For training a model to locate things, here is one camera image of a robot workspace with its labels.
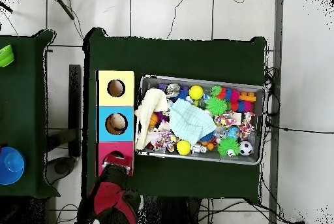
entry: gray bin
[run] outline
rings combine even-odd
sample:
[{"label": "gray bin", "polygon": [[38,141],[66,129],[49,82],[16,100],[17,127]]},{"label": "gray bin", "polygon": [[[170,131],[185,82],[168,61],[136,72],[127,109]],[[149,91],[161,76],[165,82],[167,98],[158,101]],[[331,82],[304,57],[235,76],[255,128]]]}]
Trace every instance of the gray bin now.
[{"label": "gray bin", "polygon": [[[191,87],[193,85],[199,85],[204,89],[209,89],[212,86],[223,86],[226,88],[236,89],[238,91],[253,92],[256,96],[256,102],[254,103],[255,117],[252,119],[252,124],[255,127],[255,135],[249,138],[249,142],[253,145],[254,152],[249,156],[237,155],[235,157],[223,157],[215,148],[213,151],[207,151],[206,153],[189,153],[188,155],[179,155],[177,151],[170,153],[169,151],[153,151],[148,149],[136,150],[139,155],[152,155],[156,157],[180,158],[180,159],[192,159],[201,161],[212,161],[220,163],[238,163],[242,165],[257,165],[260,160],[260,154],[262,152],[262,134],[264,133],[264,118],[267,107],[267,89],[261,86],[231,84],[224,82],[212,82],[203,80],[193,80],[184,78],[174,78],[165,76],[151,76],[145,75],[140,80],[140,95],[139,98],[144,97],[146,91],[151,88],[159,88],[159,84],[173,84],[177,83],[180,86]],[[138,138],[138,121],[136,121],[135,130],[135,143]]]}]

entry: blue box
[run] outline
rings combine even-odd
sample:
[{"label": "blue box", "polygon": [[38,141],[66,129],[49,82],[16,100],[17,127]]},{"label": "blue box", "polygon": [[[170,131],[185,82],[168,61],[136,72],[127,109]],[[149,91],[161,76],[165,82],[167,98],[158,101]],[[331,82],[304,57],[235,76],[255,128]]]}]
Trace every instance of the blue box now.
[{"label": "blue box", "polygon": [[[98,109],[100,142],[132,142],[134,140],[134,111],[132,106],[100,106]],[[107,131],[106,119],[111,114],[122,114],[127,119],[127,128],[123,134],[113,135]]]}]

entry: dark green tabletop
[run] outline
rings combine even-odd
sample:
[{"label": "dark green tabletop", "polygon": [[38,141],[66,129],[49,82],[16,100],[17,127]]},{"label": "dark green tabletop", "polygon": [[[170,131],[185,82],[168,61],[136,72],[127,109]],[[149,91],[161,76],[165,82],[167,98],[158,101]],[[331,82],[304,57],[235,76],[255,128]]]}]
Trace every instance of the dark green tabletop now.
[{"label": "dark green tabletop", "polygon": [[19,150],[25,158],[23,176],[12,185],[0,185],[5,196],[56,196],[44,181],[46,160],[46,105],[44,55],[53,31],[32,37],[0,36],[0,49],[10,44],[14,62],[0,67],[0,143]]},{"label": "dark green tabletop", "polygon": [[[88,120],[87,157],[83,175],[87,189],[95,180],[95,71],[134,71],[136,92],[145,74],[237,84],[264,84],[266,41],[155,40],[106,37],[93,28],[85,43],[85,114]],[[134,176],[128,186],[143,195],[182,197],[235,197],[258,202],[259,165],[237,165],[186,159],[134,157]]]}]

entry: blue cup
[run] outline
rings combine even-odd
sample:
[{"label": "blue cup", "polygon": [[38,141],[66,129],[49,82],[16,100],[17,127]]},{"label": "blue cup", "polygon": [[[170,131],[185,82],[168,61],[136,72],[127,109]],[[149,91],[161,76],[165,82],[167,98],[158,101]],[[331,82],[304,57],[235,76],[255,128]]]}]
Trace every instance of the blue cup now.
[{"label": "blue cup", "polygon": [[10,185],[18,181],[25,168],[21,153],[9,146],[1,148],[0,152],[0,185]]}]

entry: stacked boxes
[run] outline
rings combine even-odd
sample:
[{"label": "stacked boxes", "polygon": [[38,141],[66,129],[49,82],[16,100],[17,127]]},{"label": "stacked boxes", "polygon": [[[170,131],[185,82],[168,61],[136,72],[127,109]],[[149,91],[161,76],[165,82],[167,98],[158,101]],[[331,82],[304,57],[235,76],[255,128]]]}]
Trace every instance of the stacked boxes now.
[{"label": "stacked boxes", "polygon": [[134,155],[134,72],[97,71],[97,173],[104,158],[118,151],[120,165],[133,173]]}]

